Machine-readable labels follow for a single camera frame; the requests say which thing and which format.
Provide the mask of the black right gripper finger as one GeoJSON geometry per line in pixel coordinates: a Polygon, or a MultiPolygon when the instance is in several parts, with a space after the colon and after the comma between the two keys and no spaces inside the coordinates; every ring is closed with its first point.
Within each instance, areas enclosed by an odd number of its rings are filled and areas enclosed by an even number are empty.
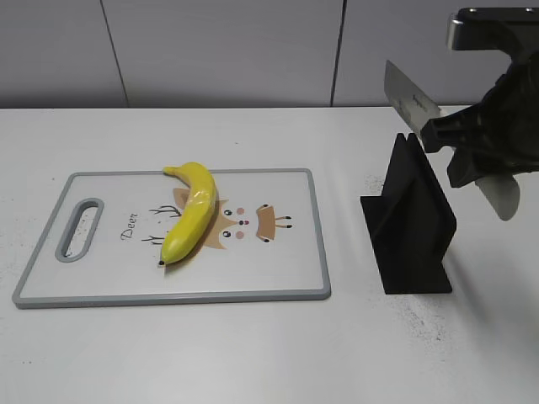
{"type": "Polygon", "coordinates": [[[427,152],[537,153],[538,76],[503,75],[480,102],[429,120],[420,137],[427,152]]]}
{"type": "Polygon", "coordinates": [[[453,188],[488,176],[534,173],[538,170],[538,127],[511,130],[459,130],[449,138],[456,148],[447,173],[453,188]]]}

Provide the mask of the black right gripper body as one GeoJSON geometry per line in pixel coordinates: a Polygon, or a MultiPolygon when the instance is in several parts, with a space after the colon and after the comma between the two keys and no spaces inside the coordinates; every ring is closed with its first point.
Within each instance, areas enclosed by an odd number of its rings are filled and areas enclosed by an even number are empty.
{"type": "Polygon", "coordinates": [[[538,83],[538,9],[461,8],[449,17],[447,47],[452,51],[500,51],[510,58],[503,82],[538,83]]]}

